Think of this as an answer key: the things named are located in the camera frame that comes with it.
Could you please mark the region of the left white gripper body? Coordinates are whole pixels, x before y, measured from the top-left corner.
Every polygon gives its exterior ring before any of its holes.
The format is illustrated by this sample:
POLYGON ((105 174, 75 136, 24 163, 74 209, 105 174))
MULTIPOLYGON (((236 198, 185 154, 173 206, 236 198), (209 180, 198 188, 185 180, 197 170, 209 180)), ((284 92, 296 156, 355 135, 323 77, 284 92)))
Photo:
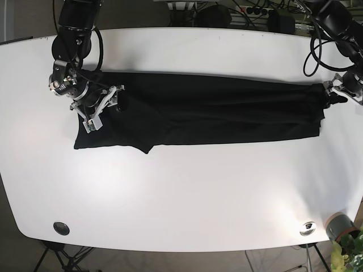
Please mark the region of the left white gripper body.
POLYGON ((336 73, 331 80, 323 82, 326 92, 345 94, 358 105, 362 106, 362 75, 345 72, 343 76, 336 73))

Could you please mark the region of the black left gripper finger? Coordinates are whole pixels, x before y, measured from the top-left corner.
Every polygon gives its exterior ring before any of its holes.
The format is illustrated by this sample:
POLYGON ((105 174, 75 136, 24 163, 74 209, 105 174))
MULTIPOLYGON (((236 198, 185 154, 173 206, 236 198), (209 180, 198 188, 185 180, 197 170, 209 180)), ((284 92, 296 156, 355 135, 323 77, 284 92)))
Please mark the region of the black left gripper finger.
POLYGON ((335 92, 326 93, 326 100, 327 100, 327 103, 324 106, 325 108, 329 108, 330 106, 335 105, 335 104, 343 104, 348 101, 348 99, 346 97, 338 95, 335 92))

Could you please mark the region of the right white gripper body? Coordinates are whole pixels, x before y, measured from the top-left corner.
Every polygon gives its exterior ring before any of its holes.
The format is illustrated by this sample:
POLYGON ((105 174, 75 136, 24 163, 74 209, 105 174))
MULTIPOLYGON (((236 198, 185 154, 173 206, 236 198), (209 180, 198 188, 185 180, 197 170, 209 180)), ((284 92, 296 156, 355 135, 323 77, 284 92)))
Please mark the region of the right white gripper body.
POLYGON ((87 133, 97 131, 103 126, 100 118, 101 113, 105 108, 116 106, 118 94, 124 90, 123 84, 98 90, 86 86, 84 93, 73 99, 70 110, 76 111, 82 118, 82 124, 87 133))

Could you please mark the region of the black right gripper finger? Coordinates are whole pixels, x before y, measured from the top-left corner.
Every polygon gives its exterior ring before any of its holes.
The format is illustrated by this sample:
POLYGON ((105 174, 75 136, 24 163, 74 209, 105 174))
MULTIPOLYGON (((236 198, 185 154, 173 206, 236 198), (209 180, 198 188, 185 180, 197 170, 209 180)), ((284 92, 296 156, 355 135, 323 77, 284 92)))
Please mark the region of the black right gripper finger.
POLYGON ((116 110, 123 112, 128 109, 128 95, 126 93, 117 93, 116 110))

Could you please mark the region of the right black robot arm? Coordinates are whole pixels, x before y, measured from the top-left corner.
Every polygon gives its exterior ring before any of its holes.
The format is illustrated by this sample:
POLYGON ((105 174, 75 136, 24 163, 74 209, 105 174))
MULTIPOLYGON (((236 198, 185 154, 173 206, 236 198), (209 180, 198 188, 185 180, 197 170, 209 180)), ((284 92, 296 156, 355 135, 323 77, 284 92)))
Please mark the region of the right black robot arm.
POLYGON ((70 109, 83 120, 87 133, 102 126, 104 108, 118 103, 124 85, 109 86, 101 81, 104 57, 103 38, 95 26, 102 1, 65 1, 60 16, 53 19, 57 36, 52 44, 53 71, 49 90, 56 96, 72 99, 70 109), (99 59, 93 71, 82 70, 84 59, 91 52, 91 35, 99 41, 99 59))

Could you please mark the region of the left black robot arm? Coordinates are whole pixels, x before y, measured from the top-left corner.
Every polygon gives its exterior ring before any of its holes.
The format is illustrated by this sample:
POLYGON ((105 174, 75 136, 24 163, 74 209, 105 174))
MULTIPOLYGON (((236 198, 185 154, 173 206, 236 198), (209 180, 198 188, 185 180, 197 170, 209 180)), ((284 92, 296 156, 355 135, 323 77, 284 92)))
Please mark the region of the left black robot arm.
POLYGON ((362 106, 362 24, 357 22, 340 1, 295 1, 296 6, 307 15, 315 33, 310 40, 307 55, 316 62, 316 68, 307 77, 313 76, 318 67, 335 73, 331 80, 323 83, 328 94, 345 94, 362 106), (333 67, 322 61, 322 46, 334 43, 338 51, 348 58, 352 65, 333 67))

